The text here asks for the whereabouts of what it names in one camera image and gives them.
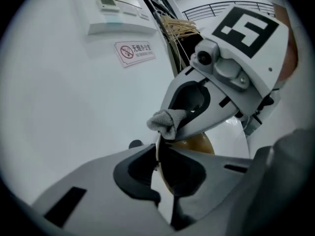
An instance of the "black cable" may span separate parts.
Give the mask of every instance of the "black cable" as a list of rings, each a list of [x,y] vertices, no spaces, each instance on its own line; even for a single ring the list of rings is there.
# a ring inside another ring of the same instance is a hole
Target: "black cable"
[[[260,125],[262,125],[261,120],[257,117],[257,115],[252,116]]]

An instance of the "white robot body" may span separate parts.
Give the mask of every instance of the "white robot body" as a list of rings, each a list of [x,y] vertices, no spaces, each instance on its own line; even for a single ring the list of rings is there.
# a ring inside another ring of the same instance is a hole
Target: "white robot body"
[[[274,88],[287,49],[286,25],[262,13],[230,6],[201,35],[217,43],[222,58],[240,64],[262,98]]]

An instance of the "metal railing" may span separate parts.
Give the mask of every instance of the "metal railing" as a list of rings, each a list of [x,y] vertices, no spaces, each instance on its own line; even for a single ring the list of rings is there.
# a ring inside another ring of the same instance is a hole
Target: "metal railing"
[[[274,7],[271,4],[267,4],[263,2],[253,2],[253,1],[214,2],[214,3],[198,6],[189,10],[185,10],[183,11],[183,13],[185,14],[188,20],[196,21],[196,20],[204,19],[208,17],[216,17],[231,4],[237,4],[244,8],[260,11],[260,12],[268,14],[271,17],[275,17]]]

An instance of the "gray plastic part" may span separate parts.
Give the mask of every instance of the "gray plastic part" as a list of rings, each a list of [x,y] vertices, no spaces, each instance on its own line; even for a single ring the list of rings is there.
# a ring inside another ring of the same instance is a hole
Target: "gray plastic part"
[[[235,89],[225,85],[217,80],[217,78],[210,73],[203,72],[199,67],[200,63],[195,54],[191,56],[190,64],[193,68],[198,70],[202,75],[208,78],[213,84],[215,84],[222,92],[224,92],[236,107],[247,116],[251,116],[257,110],[259,104],[262,102],[262,97],[257,89],[250,83],[249,87],[244,92],[238,92]]]
[[[43,232],[43,235],[46,236],[75,236],[69,232],[66,232],[62,228],[54,225],[47,219],[45,219],[42,214],[39,214],[33,208],[25,204],[22,200],[15,197],[14,195],[11,196],[15,203],[19,206],[19,208],[23,211],[23,213],[27,216],[27,218],[34,223],[40,230]]]
[[[45,214],[70,188],[87,192],[66,221],[63,229],[77,236],[166,236],[174,232],[154,202],[133,199],[114,182],[115,166],[147,148],[135,147],[90,161],[46,190],[33,204]]]
[[[214,64],[213,75],[239,92],[245,91],[250,86],[250,78],[233,59],[219,58]]]
[[[226,98],[226,95],[211,81],[206,82],[204,87],[210,93],[210,105],[203,113],[177,130],[177,141],[205,132],[237,114],[238,109],[231,101],[224,107],[219,105]]]
[[[267,169],[270,147],[257,151],[249,169],[239,183],[215,209],[191,226],[173,236],[239,236],[257,190]]]
[[[212,59],[212,62],[209,65],[203,65],[199,63],[199,69],[203,72],[212,74],[214,63],[220,57],[220,49],[218,44],[211,40],[204,39],[200,41],[195,47],[195,53],[198,54],[199,52],[207,52]]]
[[[206,77],[202,75],[195,69],[186,75],[192,67],[186,67],[169,85],[167,92],[165,94],[161,109],[168,109],[169,105],[173,99],[178,88],[184,85],[189,81],[200,82]],[[209,130],[210,128],[215,127],[221,122],[229,119],[230,117],[237,114],[237,107],[230,101],[223,108],[219,103],[226,97],[226,95],[211,81],[208,81],[204,84],[210,94],[210,105],[209,107],[195,119],[187,123],[185,126],[177,130],[176,140],[181,141],[185,140],[191,136],[200,134]]]
[[[178,153],[199,162],[206,170],[206,179],[197,192],[179,199],[183,214],[199,220],[215,209],[240,182],[244,173],[224,168],[225,165],[248,168],[251,159],[192,153],[191,150],[172,147]]]
[[[154,202],[137,200],[125,194],[114,182],[113,171],[122,160],[148,146],[85,163],[46,190],[33,204],[45,214],[72,187],[86,189],[63,229],[77,236],[168,236],[240,235],[246,211],[251,204],[267,167],[269,149],[250,159],[228,158],[192,150],[175,150],[206,169],[206,179],[191,197],[180,198],[184,215],[197,222],[175,232],[158,212]],[[225,164],[248,167],[245,174],[230,172]]]

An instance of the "black plastic part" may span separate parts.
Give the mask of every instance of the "black plastic part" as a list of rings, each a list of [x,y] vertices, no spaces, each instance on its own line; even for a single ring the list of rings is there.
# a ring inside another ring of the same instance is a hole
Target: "black plastic part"
[[[193,195],[206,179],[206,170],[200,163],[167,146],[160,145],[159,160],[174,197]]]
[[[184,229],[185,227],[190,226],[196,222],[196,220],[190,216],[183,214],[178,200],[178,197],[174,198],[173,216],[171,220],[171,226],[177,231]]]
[[[240,173],[246,173],[246,171],[247,171],[247,168],[245,168],[245,167],[241,167],[238,165],[231,165],[231,164],[226,164],[224,166],[224,168],[231,170],[231,171],[240,172]]]
[[[262,125],[262,122],[261,122],[261,120],[258,118],[257,115],[253,115],[252,117],[253,117],[260,125]]]
[[[241,118],[243,117],[244,115],[239,111],[237,112],[237,114],[235,115],[236,118]]]
[[[270,106],[274,103],[275,103],[275,101],[270,97],[270,94],[269,94],[265,98],[263,98],[263,100],[259,104],[257,110],[261,111],[264,108],[264,106]]]
[[[197,59],[200,62],[200,64],[203,65],[209,65],[212,62],[212,58],[209,53],[205,51],[201,51],[197,54]]]
[[[78,205],[84,194],[85,189],[72,187],[46,214],[45,218],[55,224],[63,227],[70,214]]]
[[[190,74],[193,70],[194,70],[194,68],[192,67],[191,69],[189,69],[189,70],[185,73],[185,75]]]
[[[187,123],[195,119],[197,116],[202,114],[210,105],[210,94],[206,87],[204,87],[204,83],[209,81],[208,79],[204,79],[201,82],[196,81],[189,81],[184,84],[182,84],[180,87],[177,88],[175,91],[173,98],[168,106],[168,109],[184,109],[187,111],[194,110],[193,113],[191,113],[187,118],[181,121],[181,123],[178,126],[178,129],[185,126]],[[187,97],[187,92],[192,90],[198,90],[198,92],[203,97],[203,102],[198,102],[198,104],[193,104],[189,101],[193,101],[195,99],[189,99]]]
[[[114,181],[130,197],[158,204],[161,197],[151,189],[152,172],[157,164],[156,147],[152,144],[116,165]]]
[[[186,66],[190,65],[190,57],[195,53],[196,45],[203,40],[203,37],[199,34],[194,34],[187,36],[180,40],[180,43],[177,43],[177,47]]]
[[[242,235],[269,235],[261,230],[269,223],[285,228],[299,221],[303,224],[298,234],[301,230],[305,232],[303,227],[307,226],[307,220],[313,220],[314,185],[307,189],[306,184],[308,177],[314,174],[314,136],[315,129],[297,130],[275,143],[267,171],[244,218]]]
[[[224,98],[224,99],[219,103],[219,105],[220,105],[220,107],[224,108],[224,107],[227,105],[227,103],[229,103],[230,101],[231,101],[231,99],[227,96],[226,98]]]
[[[129,149],[131,148],[136,148],[136,147],[140,147],[144,145],[142,141],[140,140],[133,140],[130,144],[129,144]]]

